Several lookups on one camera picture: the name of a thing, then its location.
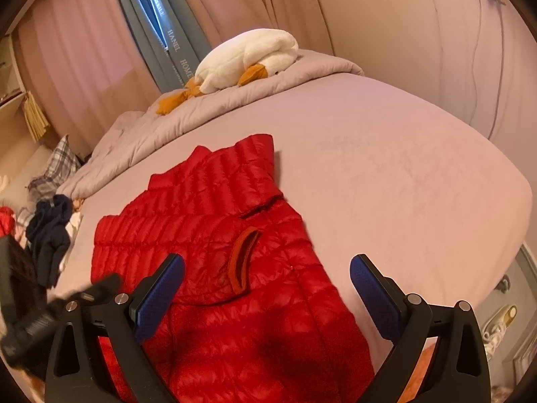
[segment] blue gripper pad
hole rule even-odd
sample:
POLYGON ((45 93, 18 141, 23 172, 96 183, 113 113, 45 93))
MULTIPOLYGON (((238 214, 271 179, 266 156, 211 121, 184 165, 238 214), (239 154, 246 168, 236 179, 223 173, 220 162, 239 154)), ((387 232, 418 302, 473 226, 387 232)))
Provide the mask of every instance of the blue gripper pad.
POLYGON ((364 305, 367 308, 375 326, 380 335, 396 344, 401 337, 399 320, 401 314, 389 293, 382 286, 382 282, 387 282, 378 270, 367 260, 376 273, 368 267, 362 256, 357 255, 351 260, 351 281, 356 291, 362 298, 364 305))
POLYGON ((170 254, 157 271, 147 278, 151 279, 152 286, 136 305, 132 317, 135 324, 134 337, 140 344, 151 338, 157 331, 157 327, 170 307, 184 277, 185 263, 183 258, 176 254, 170 254))

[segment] cabinet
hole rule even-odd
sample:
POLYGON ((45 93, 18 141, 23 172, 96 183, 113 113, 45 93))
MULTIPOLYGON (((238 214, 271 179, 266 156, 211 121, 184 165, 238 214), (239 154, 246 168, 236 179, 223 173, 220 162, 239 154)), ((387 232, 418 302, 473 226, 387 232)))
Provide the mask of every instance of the cabinet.
POLYGON ((0 125, 13 118, 25 98, 11 36, 0 40, 0 125))

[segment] yellow cloth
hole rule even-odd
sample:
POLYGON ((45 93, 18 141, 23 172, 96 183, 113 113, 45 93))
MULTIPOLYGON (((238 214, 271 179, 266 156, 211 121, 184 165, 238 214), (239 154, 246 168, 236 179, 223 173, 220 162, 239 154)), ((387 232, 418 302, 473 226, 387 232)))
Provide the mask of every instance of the yellow cloth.
POLYGON ((30 91, 26 94, 26 99, 22 104, 22 111, 30 135, 34 142, 37 142, 45 135, 45 133, 47 133, 47 130, 50 128, 50 123, 39 108, 36 99, 30 91))

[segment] blue curtain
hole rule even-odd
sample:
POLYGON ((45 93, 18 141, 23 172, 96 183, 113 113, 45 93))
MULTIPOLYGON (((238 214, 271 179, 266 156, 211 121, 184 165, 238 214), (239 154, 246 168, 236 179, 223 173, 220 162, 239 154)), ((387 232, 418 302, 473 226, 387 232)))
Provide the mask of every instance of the blue curtain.
POLYGON ((211 48, 186 0, 119 0, 161 92, 184 86, 211 48))

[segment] curtain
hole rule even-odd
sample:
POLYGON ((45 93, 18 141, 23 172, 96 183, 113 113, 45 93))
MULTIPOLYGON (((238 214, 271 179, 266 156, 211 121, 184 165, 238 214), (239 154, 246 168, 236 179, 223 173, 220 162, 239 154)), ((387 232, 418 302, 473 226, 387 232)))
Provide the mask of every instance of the curtain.
POLYGON ((212 47, 254 28, 279 28, 299 47, 333 55, 318 0, 186 0, 212 47))
POLYGON ((161 92, 184 86, 210 45, 186 0, 120 0, 141 55, 161 92))
POLYGON ((27 89, 80 156, 160 95, 117 0, 37 0, 14 47, 27 89))

